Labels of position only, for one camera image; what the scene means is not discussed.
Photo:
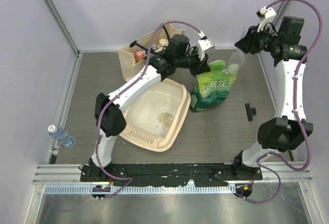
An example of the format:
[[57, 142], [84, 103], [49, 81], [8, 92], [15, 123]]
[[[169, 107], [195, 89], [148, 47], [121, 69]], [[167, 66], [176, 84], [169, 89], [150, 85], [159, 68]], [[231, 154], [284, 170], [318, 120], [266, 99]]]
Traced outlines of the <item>green litter bag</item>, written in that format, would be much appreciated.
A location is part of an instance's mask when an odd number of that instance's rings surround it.
[[209, 64], [210, 72], [197, 76], [197, 84], [191, 91], [190, 111], [198, 113], [213, 108], [226, 100], [236, 79], [239, 64], [229, 66], [223, 60]]

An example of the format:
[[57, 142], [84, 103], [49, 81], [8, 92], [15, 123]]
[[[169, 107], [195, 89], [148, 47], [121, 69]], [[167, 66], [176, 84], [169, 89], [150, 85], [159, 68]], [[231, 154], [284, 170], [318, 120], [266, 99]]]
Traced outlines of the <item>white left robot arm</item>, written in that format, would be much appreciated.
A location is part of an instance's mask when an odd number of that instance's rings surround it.
[[125, 129], [124, 112], [130, 104], [151, 87], [172, 75], [177, 68], [188, 69], [191, 75], [209, 72], [208, 54], [214, 45], [203, 35], [196, 46], [190, 46], [185, 35], [173, 36], [162, 52], [148, 57], [142, 70], [119, 89], [108, 95], [98, 94], [95, 105], [97, 140], [89, 159], [91, 175], [98, 182], [109, 178], [108, 166], [117, 136]]

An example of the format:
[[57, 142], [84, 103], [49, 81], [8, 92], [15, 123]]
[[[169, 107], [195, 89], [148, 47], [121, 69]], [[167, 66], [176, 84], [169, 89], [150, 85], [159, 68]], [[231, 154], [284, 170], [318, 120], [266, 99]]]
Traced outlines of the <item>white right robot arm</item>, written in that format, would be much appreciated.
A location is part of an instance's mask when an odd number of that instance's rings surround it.
[[304, 19], [285, 16], [278, 30], [272, 23], [266, 23], [263, 30], [251, 26], [235, 43], [243, 53], [271, 54], [279, 98], [274, 118], [259, 127], [257, 141], [235, 156], [232, 174], [237, 180], [256, 174], [259, 164], [271, 156], [295, 150], [313, 132], [314, 126], [306, 121], [303, 109], [303, 60], [307, 53], [306, 46], [299, 44], [303, 25]]

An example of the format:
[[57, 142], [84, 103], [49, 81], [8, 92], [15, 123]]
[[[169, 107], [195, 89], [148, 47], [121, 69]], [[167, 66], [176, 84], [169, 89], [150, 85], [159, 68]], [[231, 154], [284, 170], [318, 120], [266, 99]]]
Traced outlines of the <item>black bag clip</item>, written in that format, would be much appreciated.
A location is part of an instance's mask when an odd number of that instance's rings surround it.
[[256, 109], [254, 107], [251, 107], [249, 103], [245, 103], [245, 109], [248, 121], [252, 122], [253, 117], [257, 114]]

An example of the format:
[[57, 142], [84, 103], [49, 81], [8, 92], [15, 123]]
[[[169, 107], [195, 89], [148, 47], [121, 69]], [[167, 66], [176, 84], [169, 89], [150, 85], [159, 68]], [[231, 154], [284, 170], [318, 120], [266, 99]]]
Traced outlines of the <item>clear plastic scoop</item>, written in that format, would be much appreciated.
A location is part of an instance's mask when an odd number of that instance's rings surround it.
[[244, 62], [245, 54], [240, 49], [236, 49], [229, 59], [225, 73], [237, 74]]

